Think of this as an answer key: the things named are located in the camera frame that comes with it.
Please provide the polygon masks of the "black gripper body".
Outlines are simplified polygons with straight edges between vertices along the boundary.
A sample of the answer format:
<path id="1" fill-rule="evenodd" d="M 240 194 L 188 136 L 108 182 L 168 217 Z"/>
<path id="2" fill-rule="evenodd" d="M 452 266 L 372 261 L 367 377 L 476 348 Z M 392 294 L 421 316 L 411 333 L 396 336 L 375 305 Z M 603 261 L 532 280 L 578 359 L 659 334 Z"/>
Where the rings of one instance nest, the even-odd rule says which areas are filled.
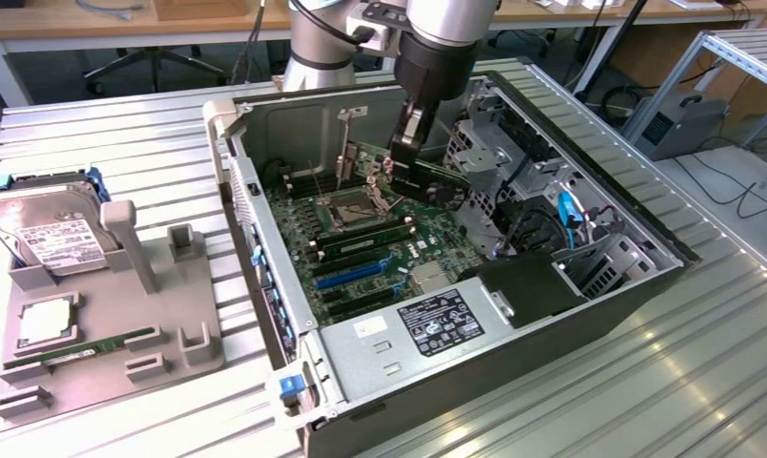
<path id="1" fill-rule="evenodd" d="M 415 103 L 457 98 L 468 84 L 479 55 L 479 42 L 447 46 L 404 32 L 399 41 L 395 75 Z"/>

